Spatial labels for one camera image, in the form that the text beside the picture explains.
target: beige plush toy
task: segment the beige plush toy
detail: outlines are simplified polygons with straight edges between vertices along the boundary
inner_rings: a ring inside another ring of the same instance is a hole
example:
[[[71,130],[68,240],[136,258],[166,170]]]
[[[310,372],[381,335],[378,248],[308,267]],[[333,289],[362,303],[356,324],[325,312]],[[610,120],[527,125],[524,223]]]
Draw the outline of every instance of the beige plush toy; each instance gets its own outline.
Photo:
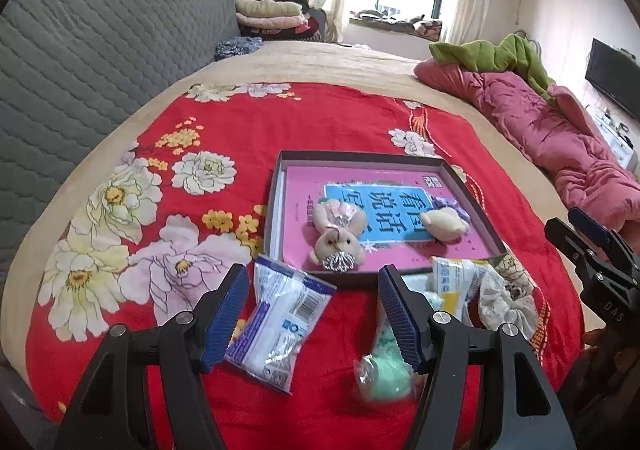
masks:
[[[440,242],[453,242],[469,231],[469,225],[453,208],[425,211],[420,214],[420,221]]]
[[[329,271],[345,273],[366,259],[358,241],[367,227],[367,214],[358,206],[327,199],[314,207],[314,224],[320,238],[309,260]]]

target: gray quilted headboard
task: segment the gray quilted headboard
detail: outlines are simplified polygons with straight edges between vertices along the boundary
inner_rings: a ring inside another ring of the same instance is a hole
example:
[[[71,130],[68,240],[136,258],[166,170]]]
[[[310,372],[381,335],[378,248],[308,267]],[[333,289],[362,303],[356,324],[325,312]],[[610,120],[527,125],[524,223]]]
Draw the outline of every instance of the gray quilted headboard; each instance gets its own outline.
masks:
[[[84,157],[239,35],[235,0],[11,0],[0,16],[0,289]]]

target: pink comforter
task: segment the pink comforter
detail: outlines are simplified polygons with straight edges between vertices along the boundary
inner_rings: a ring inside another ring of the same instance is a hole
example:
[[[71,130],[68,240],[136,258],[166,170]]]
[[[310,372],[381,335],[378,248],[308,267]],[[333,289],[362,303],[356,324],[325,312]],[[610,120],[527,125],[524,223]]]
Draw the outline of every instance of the pink comforter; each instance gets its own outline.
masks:
[[[640,249],[640,185],[618,165],[571,91],[549,88],[559,113],[513,72],[478,74],[428,60],[415,67],[415,75],[472,103],[524,157],[549,174],[565,206],[582,208]]]

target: blue patterned cloth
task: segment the blue patterned cloth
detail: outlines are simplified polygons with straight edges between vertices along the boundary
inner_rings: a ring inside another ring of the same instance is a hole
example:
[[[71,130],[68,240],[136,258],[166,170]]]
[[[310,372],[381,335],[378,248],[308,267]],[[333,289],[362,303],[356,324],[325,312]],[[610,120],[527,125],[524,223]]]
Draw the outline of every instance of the blue patterned cloth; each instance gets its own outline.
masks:
[[[234,36],[230,40],[220,42],[216,46],[216,61],[231,58],[232,56],[242,56],[251,54],[262,47],[262,38],[252,38],[247,36]]]

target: television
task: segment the television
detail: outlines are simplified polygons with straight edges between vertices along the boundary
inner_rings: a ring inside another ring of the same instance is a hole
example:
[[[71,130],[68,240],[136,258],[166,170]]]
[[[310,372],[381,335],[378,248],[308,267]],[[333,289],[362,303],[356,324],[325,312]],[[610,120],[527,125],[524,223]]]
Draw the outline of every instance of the television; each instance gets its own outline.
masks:
[[[594,39],[586,79],[628,115],[640,120],[640,65],[633,59]]]

